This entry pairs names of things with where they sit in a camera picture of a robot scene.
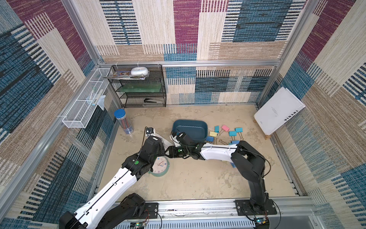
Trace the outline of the packaged ruler card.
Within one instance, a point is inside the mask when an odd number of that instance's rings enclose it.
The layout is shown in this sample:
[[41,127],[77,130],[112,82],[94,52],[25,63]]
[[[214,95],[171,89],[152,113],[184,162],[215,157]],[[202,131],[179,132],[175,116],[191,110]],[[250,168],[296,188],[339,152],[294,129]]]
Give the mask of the packaged ruler card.
[[171,143],[170,141],[168,141],[167,139],[163,138],[161,135],[159,135],[157,132],[156,132],[156,129],[153,128],[153,135],[160,138],[163,142],[163,145],[164,145],[164,149],[167,150],[168,147],[170,146],[174,146],[173,143]]

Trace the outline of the teal plastic storage box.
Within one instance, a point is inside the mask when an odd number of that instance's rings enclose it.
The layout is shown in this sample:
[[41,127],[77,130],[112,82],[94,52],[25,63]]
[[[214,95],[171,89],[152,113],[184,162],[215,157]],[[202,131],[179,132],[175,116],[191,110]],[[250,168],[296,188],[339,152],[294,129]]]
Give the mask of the teal plastic storage box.
[[201,142],[208,137],[208,125],[204,121],[179,119],[173,123],[172,132],[186,133],[192,140]]

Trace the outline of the green round alarm clock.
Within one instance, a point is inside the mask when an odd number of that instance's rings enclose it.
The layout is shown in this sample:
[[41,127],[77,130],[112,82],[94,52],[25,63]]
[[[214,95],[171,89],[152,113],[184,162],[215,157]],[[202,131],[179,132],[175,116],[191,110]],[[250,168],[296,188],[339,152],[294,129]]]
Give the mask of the green round alarm clock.
[[170,163],[168,158],[165,156],[159,156],[153,164],[152,171],[149,173],[155,177],[162,177],[168,172],[169,167]]

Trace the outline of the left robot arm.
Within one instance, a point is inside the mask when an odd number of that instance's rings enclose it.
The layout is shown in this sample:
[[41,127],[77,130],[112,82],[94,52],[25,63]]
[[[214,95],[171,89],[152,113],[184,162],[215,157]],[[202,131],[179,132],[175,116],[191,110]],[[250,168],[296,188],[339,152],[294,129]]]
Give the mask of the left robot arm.
[[91,200],[74,213],[66,212],[59,220],[61,229],[113,229],[125,219],[140,219],[145,200],[133,193],[114,207],[118,198],[144,174],[151,172],[159,156],[171,143],[159,135],[149,136],[141,150],[129,156],[114,177]]

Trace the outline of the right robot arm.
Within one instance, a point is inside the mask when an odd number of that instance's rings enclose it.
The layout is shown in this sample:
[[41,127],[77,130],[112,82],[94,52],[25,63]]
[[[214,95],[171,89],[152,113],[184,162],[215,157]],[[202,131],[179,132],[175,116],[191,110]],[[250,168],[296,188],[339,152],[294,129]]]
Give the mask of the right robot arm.
[[248,181],[250,188],[249,208],[255,214],[267,213],[271,206],[265,188],[265,157],[246,141],[236,145],[219,146],[206,142],[197,142],[185,132],[172,132],[174,147],[169,147],[169,157],[191,157],[195,160],[220,160],[235,165],[239,173]]

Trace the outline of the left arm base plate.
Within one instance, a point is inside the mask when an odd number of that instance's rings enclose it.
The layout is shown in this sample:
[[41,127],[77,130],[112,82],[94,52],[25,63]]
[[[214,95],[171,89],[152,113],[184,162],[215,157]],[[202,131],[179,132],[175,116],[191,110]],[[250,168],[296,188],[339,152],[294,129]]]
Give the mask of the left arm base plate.
[[137,214],[138,219],[157,219],[159,210],[158,202],[147,202],[143,204]]

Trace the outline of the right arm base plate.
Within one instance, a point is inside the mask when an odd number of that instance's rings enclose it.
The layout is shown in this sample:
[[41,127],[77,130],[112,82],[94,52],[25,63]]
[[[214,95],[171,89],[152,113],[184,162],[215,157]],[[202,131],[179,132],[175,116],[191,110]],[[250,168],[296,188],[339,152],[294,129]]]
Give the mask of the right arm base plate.
[[267,199],[264,205],[253,204],[249,199],[237,199],[234,201],[238,216],[276,215],[277,208],[271,199]]

